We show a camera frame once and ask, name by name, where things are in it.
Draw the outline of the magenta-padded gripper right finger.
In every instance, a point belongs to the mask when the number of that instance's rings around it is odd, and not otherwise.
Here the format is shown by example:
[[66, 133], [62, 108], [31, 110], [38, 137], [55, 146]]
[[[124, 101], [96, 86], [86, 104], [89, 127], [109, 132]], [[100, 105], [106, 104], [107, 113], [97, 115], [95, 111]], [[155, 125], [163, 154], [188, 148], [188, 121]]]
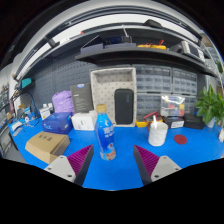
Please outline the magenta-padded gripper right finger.
[[145, 148], [135, 145], [133, 148], [143, 185], [148, 185], [181, 169], [168, 156], [157, 156]]

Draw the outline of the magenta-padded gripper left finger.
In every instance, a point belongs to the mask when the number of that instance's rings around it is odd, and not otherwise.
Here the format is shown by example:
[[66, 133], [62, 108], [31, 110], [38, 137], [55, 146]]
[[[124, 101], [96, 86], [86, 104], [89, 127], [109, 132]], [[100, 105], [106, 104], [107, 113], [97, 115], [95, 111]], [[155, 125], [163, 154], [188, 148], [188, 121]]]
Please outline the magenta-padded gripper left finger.
[[45, 171], [82, 186], [93, 155], [94, 147], [89, 145], [68, 157], [60, 155], [45, 168]]

